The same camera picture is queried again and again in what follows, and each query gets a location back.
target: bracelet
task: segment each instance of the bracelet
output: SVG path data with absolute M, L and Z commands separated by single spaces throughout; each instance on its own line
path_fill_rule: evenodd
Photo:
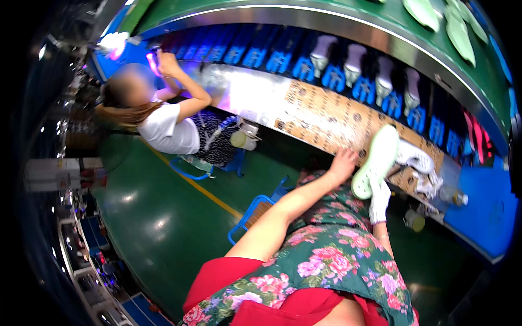
M 384 235 L 378 237 L 377 239 L 382 240 L 382 239 L 388 237 L 389 235 L 390 235 L 390 232 L 388 232 L 387 234 L 384 234 Z

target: patterned apron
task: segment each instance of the patterned apron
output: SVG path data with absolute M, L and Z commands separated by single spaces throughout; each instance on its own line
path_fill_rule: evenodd
M 309 176 L 306 184 L 323 172 Z M 179 326 L 216 325 L 252 300 L 279 309 L 302 288 L 345 291 L 377 302 L 390 325 L 413 325 L 410 294 L 397 264 L 368 232 L 368 211 L 350 181 L 326 194 L 289 227 L 281 249 L 253 273 L 200 302 Z

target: white t-shirt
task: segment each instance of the white t-shirt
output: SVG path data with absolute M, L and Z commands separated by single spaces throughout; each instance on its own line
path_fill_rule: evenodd
M 190 118 L 176 123 L 179 114 L 179 104 L 164 103 L 145 119 L 138 131 L 147 143 L 160 152 L 194 154 L 199 151 L 197 127 Z

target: hand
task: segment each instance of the hand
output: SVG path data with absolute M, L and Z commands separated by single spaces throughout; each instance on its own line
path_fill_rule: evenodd
M 381 185 L 376 179 L 370 179 L 370 187 L 372 188 L 372 201 L 370 203 L 370 223 L 375 225 L 379 222 L 386 222 L 386 208 L 392 192 L 388 185 L 383 180 Z
M 163 52 L 161 49 L 156 51 L 158 57 L 158 71 L 165 77 L 176 78 L 183 73 L 180 65 L 177 63 L 176 56 L 169 52 Z
M 332 176 L 334 188 L 342 185 L 353 173 L 359 154 L 349 148 L 339 147 L 327 174 Z

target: water bottle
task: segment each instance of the water bottle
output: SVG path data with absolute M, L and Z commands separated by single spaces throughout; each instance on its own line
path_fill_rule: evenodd
M 438 197 L 457 206 L 467 205 L 469 200 L 468 195 L 463 193 L 462 190 L 447 185 L 442 185 L 438 191 Z

